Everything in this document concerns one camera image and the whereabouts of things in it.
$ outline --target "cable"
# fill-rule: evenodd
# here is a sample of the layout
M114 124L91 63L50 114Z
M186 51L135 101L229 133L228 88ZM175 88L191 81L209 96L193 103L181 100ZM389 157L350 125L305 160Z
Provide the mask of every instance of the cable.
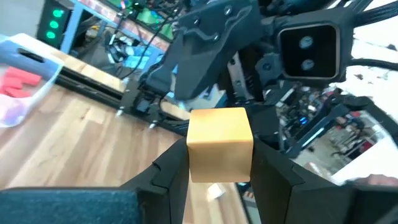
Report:
M178 3L175 3L174 5L172 5L172 6L167 6L167 7L161 7L161 8L158 8L158 9L154 9L154 8L150 8L150 7L148 7L149 8L149 10L151 10L151 11L155 11L155 12L161 12L161 11L164 11L164 10L168 10L168 9L173 9L173 11L175 10L175 6L178 6L180 3L178 2Z
M354 27L366 26L398 16L398 1L360 12L355 16Z
M351 59L348 66L355 66L355 65L378 67L378 68L398 71L398 63L386 62L376 59L366 59L366 58Z
M354 13L363 12L373 0L354 0L348 7L350 7Z
M341 0L340 2L338 2L336 7L344 7L347 4L347 2L348 0Z
M178 7L180 7L180 6L181 6L181 4L176 4L175 7L173 8L173 12L175 11L176 8L178 8ZM150 40L148 41L148 44L146 45L144 51L142 52L142 55L141 55L141 57L139 58L137 65L131 70L131 72L129 72L128 74L126 74L126 75L124 75L124 76L122 76L122 77L119 77L121 80L122 80L123 78L126 78L126 77L130 76L131 74L133 74L133 73L137 70L138 66L141 64L142 59L143 59L144 56L145 56L145 53L147 52L148 48L150 47L150 44L152 43L152 41L154 41L155 37L159 34L159 32L162 30L163 26L166 24L167 20L168 20L170 17L172 17L171 14L169 14L169 15L165 18L165 20L161 23L159 29L156 31L156 33L155 33L155 34L150 38Z
M165 22L165 25L173 23L173 22L177 22L177 21L178 21L178 18L177 19L172 19L172 20L169 20L169 21ZM160 24L148 24L148 26L152 28L152 27L160 26Z

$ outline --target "wooden cube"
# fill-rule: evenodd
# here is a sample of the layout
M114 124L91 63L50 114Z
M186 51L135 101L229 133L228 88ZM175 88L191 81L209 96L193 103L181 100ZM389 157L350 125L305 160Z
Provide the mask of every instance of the wooden cube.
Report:
M192 182L248 182L253 136L244 108L193 110L187 146Z

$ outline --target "red foam piece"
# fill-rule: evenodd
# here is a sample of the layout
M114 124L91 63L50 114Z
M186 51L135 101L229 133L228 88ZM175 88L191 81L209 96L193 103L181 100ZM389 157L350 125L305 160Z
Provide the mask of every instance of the red foam piece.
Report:
M30 97L30 93L28 91L23 91L23 90L17 90L14 88L4 88L4 91L7 93L8 96L14 97L14 98L25 98L25 97Z
M4 77L2 81L2 87L9 87L20 90L22 88L22 81L19 78Z
M19 78L22 83L33 86L37 86L42 80L40 75L36 75L14 67L8 67L5 76Z

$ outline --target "black cable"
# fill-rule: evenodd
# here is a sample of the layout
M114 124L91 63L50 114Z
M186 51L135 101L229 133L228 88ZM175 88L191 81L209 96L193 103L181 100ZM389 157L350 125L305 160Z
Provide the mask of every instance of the black cable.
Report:
M180 7L180 6L181 6L181 4L176 4L175 7L173 8L173 12L174 12L174 10L175 10L176 8L178 8L178 7ZM122 77L119 77L121 80L122 80L123 78L126 78L126 77L130 76L131 74L133 74L133 73L137 70L138 66L141 64L142 59L143 59L144 56L145 56L145 53L147 52L148 48L150 47L150 44L152 43L152 41L154 41L155 37L159 34L159 32L162 30L163 26L166 24L167 20L168 20L171 16L172 16L172 15L169 14L169 15L165 18L165 20L161 23L159 29L156 31L156 33L155 33L155 34L150 38L150 40L148 41L148 44L146 45L144 51L142 52L142 55L141 55L141 57L139 58L137 65L131 70L131 72L129 72L128 74L126 74L126 75L124 75L124 76L122 76Z
M175 10L175 6L178 6L179 4L180 3L178 2L178 3L175 3L172 6L161 7L161 8L158 8L158 9L154 9L154 8L148 7L148 9L151 10L151 11L155 11L155 12L161 12L161 11L168 10L168 9L173 9L173 11L174 11Z
M81 22L78 26L78 29L81 27L91 27L100 21L99 18L95 16L91 16L90 18L86 19L85 21Z
M136 17L138 16L139 12L138 12L137 9L134 9L133 5L134 5L134 1L133 1L133 2L131 3L131 5L130 5L128 8L126 8L125 10L130 9L131 11L134 11L135 14L134 14L133 16L136 18ZM122 22L122 19L119 21L119 24L118 24L118 26L116 27L115 33L120 32L120 33L123 34L123 32L122 32L121 30L118 30L119 28L121 28L121 22ZM139 26L137 25L136 22L134 22L134 24L135 24L136 29L137 29L137 31L138 31L139 42L142 42L142 34L141 34L140 29L139 29ZM121 65L121 66L119 66L119 67L116 69L116 71L115 71L115 76L116 76L116 77L118 77L118 76L120 76L120 74L122 74L123 68L124 68L124 67Z
M366 26L398 16L398 1L360 12L355 16L354 27Z
M344 7L347 4L348 1L349 0L340 0L340 2L338 2L336 7Z
M348 7L350 7L354 13L360 13L363 12L372 2L373 0L354 0Z
M166 24L173 23L173 22L177 22L177 21L178 21L178 18L177 18L177 19L172 19L172 20L167 21L167 22L165 23L165 25L166 25ZM151 28L153 28L153 27L156 27L156 26L160 26L160 24L148 24L148 26L151 27Z
M348 66L355 66L355 65L378 67L378 68L398 71L398 63L386 62L376 59L366 59L366 58L351 59Z

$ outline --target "blue object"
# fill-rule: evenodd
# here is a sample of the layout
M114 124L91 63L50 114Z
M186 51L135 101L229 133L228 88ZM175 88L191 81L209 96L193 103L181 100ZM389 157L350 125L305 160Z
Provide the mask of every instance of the blue object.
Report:
M301 124L306 124L307 123L307 119L305 117L300 118L300 122L301 122Z
M151 11L150 12L151 15L153 15L154 17L156 17L156 19L163 19L157 12L155 11Z
M151 52L150 50L145 51L145 47L144 46L133 47L133 49L134 49L134 55L128 56L128 58L124 60L123 66L130 67L130 68L135 68L137 66L137 64L139 63L141 56L144 54L144 56L142 57L142 60L141 60L140 64L138 65L137 69L145 70L145 67L146 67L146 65L149 62L149 59L151 57L155 56L156 58L154 59L153 62L149 62L147 68L149 68L151 65L153 65L155 63L158 63L160 60L162 60L162 57L163 57L163 55L160 55L160 54L153 55L153 54L156 54L156 53L155 52ZM174 74L177 73L177 67L174 68L173 73Z

